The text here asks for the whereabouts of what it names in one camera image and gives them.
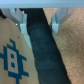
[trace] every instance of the blue symbol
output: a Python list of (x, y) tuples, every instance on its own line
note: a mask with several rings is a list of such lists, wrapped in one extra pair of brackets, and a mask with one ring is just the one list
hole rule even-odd
[(7, 47), (3, 46), (4, 54), (0, 53), (0, 58), (4, 59), (4, 70), (8, 71), (8, 76), (16, 78), (16, 84), (19, 83), (19, 79), (22, 79), (22, 75), (29, 77), (29, 73), (23, 70), (22, 60), (27, 61), (26, 57), (19, 54), (16, 49), (15, 41), (10, 39), (13, 43), (13, 47), (7, 44)]

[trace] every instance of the textured surface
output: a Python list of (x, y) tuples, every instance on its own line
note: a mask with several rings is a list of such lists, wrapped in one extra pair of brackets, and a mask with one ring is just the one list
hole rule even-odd
[[(44, 9), (48, 22), (58, 8)], [(56, 43), (61, 52), (72, 84), (84, 84), (84, 8), (76, 8), (74, 14), (60, 26)]]

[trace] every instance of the brown carpet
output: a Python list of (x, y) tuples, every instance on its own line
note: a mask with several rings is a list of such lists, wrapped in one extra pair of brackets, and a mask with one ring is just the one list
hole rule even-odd
[[(49, 23), (57, 10), (58, 8), (44, 8)], [(56, 43), (69, 78), (72, 84), (84, 84), (84, 8), (76, 8), (60, 28)]]

